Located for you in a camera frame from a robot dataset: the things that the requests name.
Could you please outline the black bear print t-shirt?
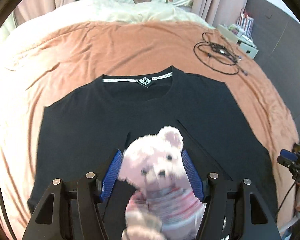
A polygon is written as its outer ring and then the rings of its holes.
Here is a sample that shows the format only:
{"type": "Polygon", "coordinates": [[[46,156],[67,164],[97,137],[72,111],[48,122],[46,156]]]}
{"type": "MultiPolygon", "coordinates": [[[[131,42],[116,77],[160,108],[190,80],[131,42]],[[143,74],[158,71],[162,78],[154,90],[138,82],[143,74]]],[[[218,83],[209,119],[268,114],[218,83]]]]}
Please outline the black bear print t-shirt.
{"type": "Polygon", "coordinates": [[[268,150],[255,137],[226,84],[168,67],[145,76],[101,76],[44,109],[31,196],[33,211],[55,178],[71,181],[124,153],[108,205],[110,239],[125,228],[126,205],[152,167],[167,178],[170,163],[193,154],[202,175],[250,179],[274,215],[276,185],[268,150]]]}

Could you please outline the white bedside cabinet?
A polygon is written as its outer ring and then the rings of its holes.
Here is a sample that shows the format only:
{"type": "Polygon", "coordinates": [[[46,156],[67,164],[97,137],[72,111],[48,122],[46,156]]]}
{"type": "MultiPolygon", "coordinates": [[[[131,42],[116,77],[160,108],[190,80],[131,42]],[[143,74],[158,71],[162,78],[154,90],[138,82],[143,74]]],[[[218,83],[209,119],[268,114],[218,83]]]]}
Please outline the white bedside cabinet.
{"type": "Polygon", "coordinates": [[[242,51],[246,52],[248,56],[252,59],[255,58],[255,56],[258,53],[257,46],[254,45],[253,41],[249,41],[245,38],[244,35],[237,36],[232,31],[230,31],[228,28],[226,28],[223,25],[218,25],[217,30],[229,41],[234,42],[237,44],[242,51]]]}

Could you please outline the orange bed blanket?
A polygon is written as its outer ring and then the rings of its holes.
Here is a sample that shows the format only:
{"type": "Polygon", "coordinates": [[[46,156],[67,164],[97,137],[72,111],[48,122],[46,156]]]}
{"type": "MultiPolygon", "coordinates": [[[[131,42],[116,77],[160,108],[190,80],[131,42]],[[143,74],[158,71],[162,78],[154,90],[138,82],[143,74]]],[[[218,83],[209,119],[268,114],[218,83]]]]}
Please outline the orange bed blanket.
{"type": "Polygon", "coordinates": [[[38,34],[25,23],[0,45],[0,186],[18,239],[30,218],[27,200],[44,107],[102,74],[149,74],[169,66],[226,83],[273,162],[281,205],[277,224],[291,219],[293,181],[276,159],[299,138],[292,115],[250,57],[240,61],[247,75],[219,74],[200,63],[192,50],[203,32],[223,42],[218,31],[192,22],[83,22],[54,32],[43,27],[38,34]]]}

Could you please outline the cream white duvet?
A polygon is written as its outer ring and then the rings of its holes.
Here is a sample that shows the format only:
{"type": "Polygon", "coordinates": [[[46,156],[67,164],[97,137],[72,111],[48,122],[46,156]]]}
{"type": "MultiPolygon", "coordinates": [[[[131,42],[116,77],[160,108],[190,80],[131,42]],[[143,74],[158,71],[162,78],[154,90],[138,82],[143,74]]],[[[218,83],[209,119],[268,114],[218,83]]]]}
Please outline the cream white duvet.
{"type": "Polygon", "coordinates": [[[149,21],[191,21],[213,28],[198,15],[171,4],[145,2],[119,3],[109,0],[81,0],[72,2],[29,20],[43,26],[62,28],[81,22],[141,23],[149,21]]]}

